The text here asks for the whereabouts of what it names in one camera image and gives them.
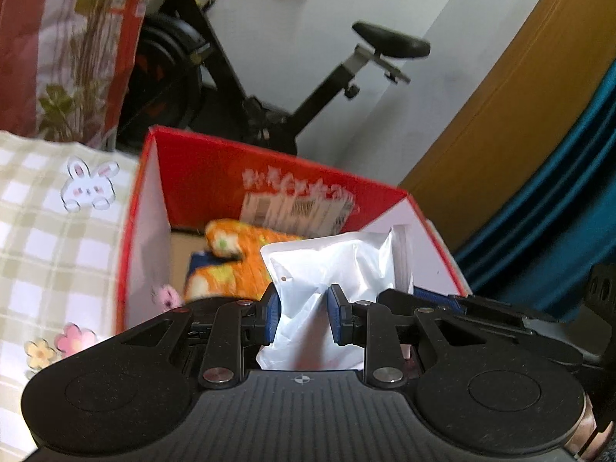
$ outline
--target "ribbed black surface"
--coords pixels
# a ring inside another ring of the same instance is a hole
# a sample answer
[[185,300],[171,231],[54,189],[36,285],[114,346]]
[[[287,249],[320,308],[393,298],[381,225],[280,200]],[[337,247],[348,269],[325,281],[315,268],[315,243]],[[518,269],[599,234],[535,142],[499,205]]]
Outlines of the ribbed black surface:
[[[295,379],[302,375],[310,380],[298,383]],[[204,393],[174,432],[131,454],[80,458],[43,449],[28,460],[506,462],[520,459],[482,457],[450,446],[421,424],[400,394],[365,387],[354,372],[252,372],[238,387]],[[573,458],[559,449],[523,460],[571,462]]]

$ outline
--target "white wall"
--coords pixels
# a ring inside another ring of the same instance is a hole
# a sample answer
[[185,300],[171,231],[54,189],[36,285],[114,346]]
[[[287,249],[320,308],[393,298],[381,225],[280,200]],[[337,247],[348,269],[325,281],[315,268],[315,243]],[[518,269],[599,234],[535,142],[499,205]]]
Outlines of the white wall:
[[[218,0],[209,17],[248,94],[294,110],[360,41],[353,22],[423,36],[447,1]],[[300,135],[302,156],[335,164],[390,83],[370,65],[357,84],[353,101],[340,95]]]
[[462,108],[538,0],[449,0],[426,32],[430,57],[408,62],[336,165],[397,185]]

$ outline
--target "rabbit ear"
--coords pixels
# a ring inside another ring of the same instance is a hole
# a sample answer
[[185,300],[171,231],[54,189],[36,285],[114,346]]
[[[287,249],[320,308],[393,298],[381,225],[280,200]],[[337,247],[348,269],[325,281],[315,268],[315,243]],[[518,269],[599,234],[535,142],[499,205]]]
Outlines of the rabbit ear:
[[75,180],[90,177],[90,170],[81,158],[73,156],[69,159],[67,166],[69,168],[69,175]]
[[113,177],[119,172],[119,165],[115,161],[107,161],[98,167],[94,174],[99,177]]

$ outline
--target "white pouch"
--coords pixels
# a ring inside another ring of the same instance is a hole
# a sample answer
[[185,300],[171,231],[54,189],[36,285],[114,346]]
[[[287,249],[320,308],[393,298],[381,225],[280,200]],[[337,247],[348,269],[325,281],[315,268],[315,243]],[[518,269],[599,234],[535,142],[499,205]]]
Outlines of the white pouch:
[[411,293],[410,238],[410,226],[400,225],[388,234],[344,233],[261,248],[282,306],[273,343],[257,355],[261,368],[361,370],[363,348],[334,343],[323,295],[334,283],[349,302],[375,302],[387,288]]

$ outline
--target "open box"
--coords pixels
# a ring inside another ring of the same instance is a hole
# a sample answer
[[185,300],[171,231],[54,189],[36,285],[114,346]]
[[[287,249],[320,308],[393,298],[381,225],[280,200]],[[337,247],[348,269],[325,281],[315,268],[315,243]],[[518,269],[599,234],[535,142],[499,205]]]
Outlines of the open box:
[[155,127],[148,134],[123,238],[116,331],[159,314],[153,290],[181,292],[188,258],[212,219],[240,219],[282,232],[323,236],[385,233],[409,224],[416,286],[465,295],[449,252],[405,191],[297,157]]

